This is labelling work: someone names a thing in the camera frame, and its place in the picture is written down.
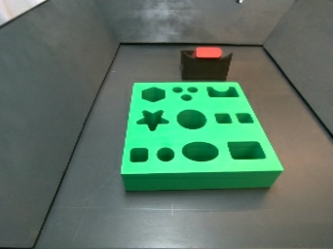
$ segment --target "shape sorter board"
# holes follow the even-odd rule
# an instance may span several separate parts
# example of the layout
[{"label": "shape sorter board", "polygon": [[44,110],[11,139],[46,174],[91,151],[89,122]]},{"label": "shape sorter board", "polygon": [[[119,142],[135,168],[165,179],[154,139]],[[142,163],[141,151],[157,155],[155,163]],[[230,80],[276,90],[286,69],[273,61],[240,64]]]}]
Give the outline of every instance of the shape sorter board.
[{"label": "shape sorter board", "polygon": [[284,168],[238,83],[135,83],[127,191],[268,188]]}]

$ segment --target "circle hole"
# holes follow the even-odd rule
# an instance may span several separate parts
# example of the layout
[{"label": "circle hole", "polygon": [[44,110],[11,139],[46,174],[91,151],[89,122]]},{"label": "circle hole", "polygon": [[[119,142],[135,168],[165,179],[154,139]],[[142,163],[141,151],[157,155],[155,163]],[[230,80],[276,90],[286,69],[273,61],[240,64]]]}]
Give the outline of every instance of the circle hole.
[{"label": "circle hole", "polygon": [[189,143],[182,148],[182,155],[196,161],[208,161],[218,156],[216,145],[206,142]]},{"label": "circle hole", "polygon": [[192,99],[193,99],[192,95],[189,95],[189,94],[182,95],[182,100],[189,101]]},{"label": "circle hole", "polygon": [[189,88],[188,90],[189,90],[190,92],[197,92],[197,91],[198,91],[197,88]]},{"label": "circle hole", "polygon": [[177,121],[185,128],[197,129],[205,126],[208,119],[200,111],[185,110],[177,115]]},{"label": "circle hole", "polygon": [[174,158],[174,151],[171,148],[161,148],[158,151],[158,158],[162,161],[170,161]]},{"label": "circle hole", "polygon": [[177,93],[181,93],[182,92],[182,88],[173,88],[173,91],[177,92]]}]

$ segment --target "red block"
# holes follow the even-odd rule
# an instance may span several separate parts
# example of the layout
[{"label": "red block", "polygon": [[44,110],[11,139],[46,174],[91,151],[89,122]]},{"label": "red block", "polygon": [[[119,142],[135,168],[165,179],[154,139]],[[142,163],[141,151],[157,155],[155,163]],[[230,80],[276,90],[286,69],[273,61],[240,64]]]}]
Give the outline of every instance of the red block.
[{"label": "red block", "polygon": [[218,47],[198,47],[194,51],[194,57],[197,58],[221,58],[222,49]]}]

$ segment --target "hexagon hole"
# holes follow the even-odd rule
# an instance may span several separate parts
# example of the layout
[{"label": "hexagon hole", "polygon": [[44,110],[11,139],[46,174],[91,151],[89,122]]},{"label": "hexagon hole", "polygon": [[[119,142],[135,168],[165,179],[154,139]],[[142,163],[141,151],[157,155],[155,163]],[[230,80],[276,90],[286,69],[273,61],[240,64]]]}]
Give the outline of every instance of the hexagon hole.
[{"label": "hexagon hole", "polygon": [[166,91],[158,88],[149,88],[142,91],[142,98],[147,101],[157,102],[166,98]]}]

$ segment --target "square hole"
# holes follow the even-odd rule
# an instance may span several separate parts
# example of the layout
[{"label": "square hole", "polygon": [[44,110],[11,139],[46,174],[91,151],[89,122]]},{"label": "square hole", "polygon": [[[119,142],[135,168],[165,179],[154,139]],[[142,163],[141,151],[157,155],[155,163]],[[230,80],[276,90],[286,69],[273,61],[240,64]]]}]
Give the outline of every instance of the square hole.
[{"label": "square hole", "polygon": [[214,118],[220,124],[232,124],[232,118],[228,113],[217,113],[214,114]]},{"label": "square hole", "polygon": [[142,162],[149,159],[149,149],[146,148],[134,148],[130,150],[130,161]]},{"label": "square hole", "polygon": [[260,142],[229,142],[230,155],[236,160],[262,160],[265,153]]},{"label": "square hole", "polygon": [[252,124],[254,122],[249,113],[237,113],[236,116],[241,124]]}]

